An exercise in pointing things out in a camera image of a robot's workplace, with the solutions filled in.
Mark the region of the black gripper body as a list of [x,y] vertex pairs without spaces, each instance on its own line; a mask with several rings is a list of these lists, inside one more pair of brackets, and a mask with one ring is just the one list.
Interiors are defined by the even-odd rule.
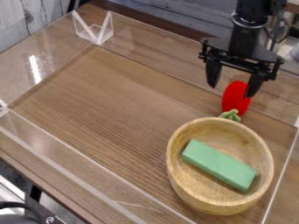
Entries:
[[207,58],[215,58],[221,66],[235,68],[245,73],[261,72],[265,74],[265,81],[276,78],[277,70],[284,60],[260,44],[251,49],[240,49],[236,52],[229,50],[229,37],[204,38],[201,41],[199,58],[207,63]]

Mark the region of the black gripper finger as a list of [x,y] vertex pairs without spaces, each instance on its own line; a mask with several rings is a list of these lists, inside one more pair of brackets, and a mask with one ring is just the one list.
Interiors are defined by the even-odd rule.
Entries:
[[205,74],[207,74],[207,82],[212,88],[215,88],[219,83],[220,72],[221,72],[220,62],[215,58],[208,57],[205,63]]
[[251,75],[248,83],[247,83],[247,90],[244,93],[245,98],[251,98],[257,90],[260,89],[263,82],[265,81],[265,74],[261,72],[256,72]]

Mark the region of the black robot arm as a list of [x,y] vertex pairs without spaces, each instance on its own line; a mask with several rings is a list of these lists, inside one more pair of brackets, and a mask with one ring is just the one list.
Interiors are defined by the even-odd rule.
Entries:
[[277,16],[287,0],[237,0],[231,14],[231,34],[200,41],[199,58],[205,63],[207,82],[212,88],[220,79],[221,67],[235,68],[249,74],[244,98],[251,98],[263,83],[276,79],[284,59],[260,43],[260,33],[273,39],[267,30],[271,16]]

